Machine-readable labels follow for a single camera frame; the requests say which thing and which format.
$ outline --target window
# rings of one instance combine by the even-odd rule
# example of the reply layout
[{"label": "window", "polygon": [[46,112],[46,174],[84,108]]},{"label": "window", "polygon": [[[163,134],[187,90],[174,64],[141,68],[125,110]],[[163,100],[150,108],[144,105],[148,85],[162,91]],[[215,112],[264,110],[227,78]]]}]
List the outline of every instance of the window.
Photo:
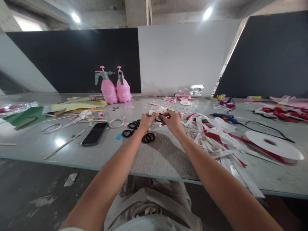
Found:
[{"label": "window", "polygon": [[46,25],[43,22],[12,11],[15,20],[22,29],[22,31],[43,31],[47,30]]}]

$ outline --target clear plastic wrap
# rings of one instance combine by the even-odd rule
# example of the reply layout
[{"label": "clear plastic wrap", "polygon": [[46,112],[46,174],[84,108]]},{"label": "clear plastic wrap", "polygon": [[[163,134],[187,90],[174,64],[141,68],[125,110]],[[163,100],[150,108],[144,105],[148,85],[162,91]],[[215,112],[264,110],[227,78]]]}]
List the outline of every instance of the clear plastic wrap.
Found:
[{"label": "clear plastic wrap", "polygon": [[177,91],[177,95],[202,95],[204,85],[192,85],[190,88],[184,88]]},{"label": "clear plastic wrap", "polygon": [[19,112],[23,112],[31,107],[38,107],[38,106],[39,103],[36,101],[32,103],[5,104],[0,108],[0,118],[5,116],[10,116],[12,114],[16,114]]}]

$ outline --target black backdrop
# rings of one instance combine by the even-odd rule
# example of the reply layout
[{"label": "black backdrop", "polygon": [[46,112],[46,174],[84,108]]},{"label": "black backdrop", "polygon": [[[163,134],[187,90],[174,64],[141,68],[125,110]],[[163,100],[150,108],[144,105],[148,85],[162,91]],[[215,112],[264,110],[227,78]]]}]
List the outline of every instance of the black backdrop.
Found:
[{"label": "black backdrop", "polygon": [[10,32],[7,35],[59,93],[101,92],[95,71],[122,67],[131,93],[141,93],[138,29]]},{"label": "black backdrop", "polygon": [[250,17],[215,95],[308,98],[308,11]]}]

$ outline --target pink spray bottle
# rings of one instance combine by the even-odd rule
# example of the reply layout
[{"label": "pink spray bottle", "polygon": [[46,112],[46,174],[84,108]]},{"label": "pink spray bottle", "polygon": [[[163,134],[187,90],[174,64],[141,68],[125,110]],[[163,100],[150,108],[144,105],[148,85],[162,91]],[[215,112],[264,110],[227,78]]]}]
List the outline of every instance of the pink spray bottle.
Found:
[{"label": "pink spray bottle", "polygon": [[104,100],[108,104],[117,103],[118,97],[116,96],[116,88],[108,77],[108,75],[115,74],[115,73],[104,71],[104,68],[105,68],[104,66],[100,66],[100,68],[102,69],[102,71],[95,71],[96,72],[96,74],[95,74],[95,85],[98,84],[99,76],[102,76],[103,81],[102,81],[101,90],[102,90],[102,93],[103,93],[103,96],[104,96]]},{"label": "pink spray bottle", "polygon": [[116,83],[116,91],[118,92],[119,100],[121,103],[127,103],[131,100],[131,90],[124,79],[123,72],[121,71],[121,67],[118,66],[118,82]]}]

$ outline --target white backdrop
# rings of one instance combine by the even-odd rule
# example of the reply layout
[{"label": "white backdrop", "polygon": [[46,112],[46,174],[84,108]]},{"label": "white backdrop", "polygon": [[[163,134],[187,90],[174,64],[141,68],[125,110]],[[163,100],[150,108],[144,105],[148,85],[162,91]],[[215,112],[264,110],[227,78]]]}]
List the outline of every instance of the white backdrop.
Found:
[{"label": "white backdrop", "polygon": [[205,84],[210,96],[241,20],[138,27],[141,92],[173,95]]}]

